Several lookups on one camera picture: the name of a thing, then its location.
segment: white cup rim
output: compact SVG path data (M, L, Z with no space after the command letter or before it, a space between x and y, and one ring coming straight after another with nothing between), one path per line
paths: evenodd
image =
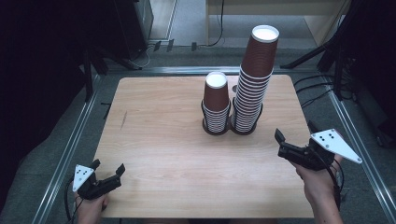
M236 102L236 109L238 111L244 111L245 113L251 113L250 111L256 111L262 107L262 104L256 104L254 106L242 105L239 102Z
M238 98L238 96L242 96L242 98L244 98L245 100L250 100L250 98L252 98L251 100L253 101L257 101L262 99L262 97L265 95L265 92L260 93L260 94L253 94L253 93L249 93L248 91L244 91L244 90L236 90L236 98Z
M251 31L251 36L262 43L273 43L279 38L279 31L270 25L258 25Z
M242 113L238 112L238 117L241 116L240 119L248 120L248 119L257 118L257 116L259 116L259 114L260 114L260 110L254 112L254 113L251 113L251 114L244 114L243 112Z
M242 73L243 73L245 76L247 76L248 78L257 79L257 80L265 79L265 78L271 76L271 75L274 73L274 68L273 68L273 69L271 70L271 73L268 74L268 75L265 76L265 77L253 77L253 76L249 75L248 73L246 73L246 72L244 71L244 69L242 68L242 64L239 65L239 68L240 68L239 72L242 72Z
M227 114L228 114L227 111L224 112L224 113L222 113L222 114L217 114L217 115L211 114L210 112L209 112L209 113L205 113L205 115L206 115L207 117L212 118L212 119L222 118L222 117L224 117L224 116L227 116Z
M244 75L243 73L241 73L241 72L239 72L239 78L242 78L242 79L244 79L244 81L246 81L246 83L247 84L250 84L250 85L255 85L255 84L257 84L257 86L261 86L261 85L265 85L265 84L267 84L269 81L270 81L270 77L268 77L266 80L264 80L264 81L251 81L251 80L248 80L247 78L246 78L246 75Z
M238 94L238 92L242 92L245 96L251 96L254 98L257 98L258 96L263 96L265 94L265 92L267 91L267 89L262 89L261 91L251 91L248 88L245 88L244 86L240 86L238 85L236 87L236 94Z
M205 82L212 89L221 89L227 84L227 76L222 72L210 72L206 75Z
M222 109L222 110L220 110L220 111L213 111L213 110L208 109L208 108L206 107L204 101L202 101L202 105L204 106L204 111L205 111L205 112L208 112L208 113L211 113L211 114L222 114L222 113L225 113L225 112L230 108L231 102L228 101L228 105L227 105L224 109Z
M212 125L222 124L222 123L225 123L226 121L227 121L227 118L224 118L224 119L208 119L207 120L208 124L212 124Z
M248 106L248 107L256 107L258 105L260 105L262 103L262 100L264 99L264 97L262 97L261 99L257 99L257 100L250 100L250 99L246 99L244 97L240 97L241 95L237 95L236 101L237 103L240 104L248 104L248 105L252 105L252 106Z
M251 90L254 90L254 91L262 91L262 90L265 90L267 88L268 82L264 83L262 86L255 86L255 85L246 83L246 81L244 79L242 79L242 78L238 78L238 85L247 87L247 88L249 88Z

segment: tabletop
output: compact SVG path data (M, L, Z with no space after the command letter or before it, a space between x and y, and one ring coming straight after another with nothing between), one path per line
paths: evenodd
M227 76L230 98L238 76ZM309 130L291 79L273 75L250 135L202 127L205 77L127 77L95 158L97 177L124 163L104 217L312 217L304 183L277 156L276 128L303 147Z

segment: human hand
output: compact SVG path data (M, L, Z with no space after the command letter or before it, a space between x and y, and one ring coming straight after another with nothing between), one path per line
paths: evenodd
M335 155L334 159L341 162L342 157ZM331 170L336 173L340 170L337 162L332 163ZM303 166L291 163L296 168L296 173L304 181L304 193L311 204L317 223L342 223L338 207L334 199L334 183L326 169L313 171Z
M98 224L101 220L101 213L108 205L108 196L104 194L97 199L83 200L75 193L78 224Z
M336 154L334 159L340 163L343 158ZM338 163L332 163L331 170L334 175L336 171L340 170ZM299 175L304 181L305 197L310 203L315 203L317 200L321 200L326 196L333 197L334 183L332 182L332 178L326 169L313 171L293 162L291 164L296 168L297 175Z

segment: cable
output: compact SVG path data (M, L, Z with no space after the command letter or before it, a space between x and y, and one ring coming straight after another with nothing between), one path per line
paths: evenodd
M322 83L319 83L319 84L314 84L314 85L311 85L311 86L303 87L303 88L297 90L296 93L299 93L301 91L305 91L305 90L308 90L308 89L311 89L311 88L314 88L314 87L325 86L325 85L333 85L333 82L322 82Z
M223 34L223 22L222 22L223 15L224 15L224 0L221 1L220 36L219 36L219 39L213 44L210 44L210 45L198 45L198 46L201 46L201 47L213 47L213 46L215 46L215 45L217 45L219 43L219 41L222 38L222 34Z
M343 100L353 100L353 90L352 90L352 87L350 87L349 83L343 84L341 86L341 91L348 91L350 93L350 96L346 97L340 92L341 97L343 98Z
M70 217L69 203L67 200L67 191L69 190L69 186L74 180L72 176L66 183L66 187L64 188L64 209L66 210L67 220L70 221L72 218Z
M145 53L146 53L146 55L147 55L147 57L148 57L148 61L147 61L145 64L139 65L139 64L137 64L137 63L134 63L132 60L129 60L128 63L130 63L130 64L132 64L132 65L134 65L134 66L136 66L136 67L139 67L139 68L144 68L144 67L146 67L146 66L149 65L149 63L150 63L150 57L149 57L149 54L148 54L148 50L151 49L151 48L153 48L153 47L154 47L154 45L151 45L151 46L149 46L148 48L146 48L146 49L144 50Z
M305 77L305 78L301 78L300 80L294 82L293 86L295 87L298 83L311 79L311 78L315 78L315 77L334 77L334 76L330 76L330 75L318 75L318 76L312 76L312 77Z
M138 58L142 55L142 53L143 53L144 51L146 51L146 50L148 50L148 49L150 49L150 48L152 48L152 47L154 47L154 46L155 46L154 44L148 44L148 46L147 46L145 49L139 50L139 51L137 52L137 55L134 56L134 58L132 58L130 61L134 61L134 60L138 59Z
M323 92L321 95L317 96L316 98L313 98L313 99L310 99L310 100L305 101L304 103L301 104L301 108L305 108L305 107L311 105L311 104L314 103L316 100L318 100L318 99L320 99L321 97L325 96L326 93L328 93L328 92L330 92L330 91L332 91L332 89Z
M77 210L79 209L79 207L82 205L82 202L84 202L84 199L83 199L83 198L81 198L81 197L79 197L79 196L77 196L77 198L80 198L80 199L81 199L81 202L79 202L79 204L77 205L75 211L73 212L72 218L71 218L70 220L68 220L66 223L71 222L71 223L73 224L74 219L75 219L75 217L76 217L76 212L77 212Z
M332 170L330 169L331 166L328 166L326 164L326 162L323 160L323 158L321 158L321 156L313 148L311 148L311 151L323 163L324 167L326 168L327 172L329 173L330 177L332 178L333 189L334 189L334 200L335 200L335 204L337 205L338 210L340 210L341 188L338 186L337 179L335 178L334 174L332 173Z

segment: cup stack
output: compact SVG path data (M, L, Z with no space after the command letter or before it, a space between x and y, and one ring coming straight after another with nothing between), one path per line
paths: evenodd
M203 128L207 133L220 135L228 131L231 102L227 77L223 73L211 72L206 76L201 107L204 113Z
M254 132L262 113L262 100L274 69L279 31L272 26L253 28L240 66L233 99L231 129L238 134Z

